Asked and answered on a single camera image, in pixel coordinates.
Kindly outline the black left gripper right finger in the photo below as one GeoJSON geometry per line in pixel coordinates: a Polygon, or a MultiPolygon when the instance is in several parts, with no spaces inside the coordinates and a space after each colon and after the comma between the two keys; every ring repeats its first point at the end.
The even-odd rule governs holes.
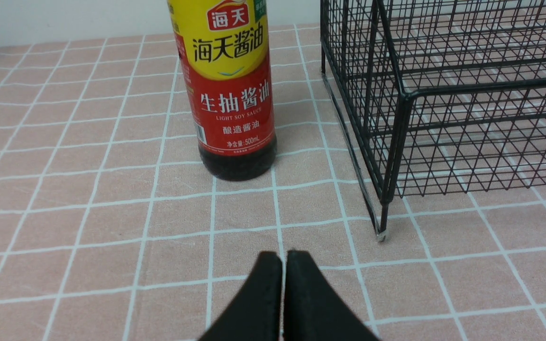
{"type": "Polygon", "coordinates": [[[300,250],[287,254],[282,329],[286,341],[378,340],[300,250]]]}

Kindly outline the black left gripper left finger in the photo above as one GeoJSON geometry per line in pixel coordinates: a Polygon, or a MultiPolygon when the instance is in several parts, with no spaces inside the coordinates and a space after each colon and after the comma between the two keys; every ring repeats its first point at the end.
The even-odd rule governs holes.
{"type": "Polygon", "coordinates": [[[249,276],[200,341],[277,341],[280,336],[282,261],[262,251],[249,276]]]}

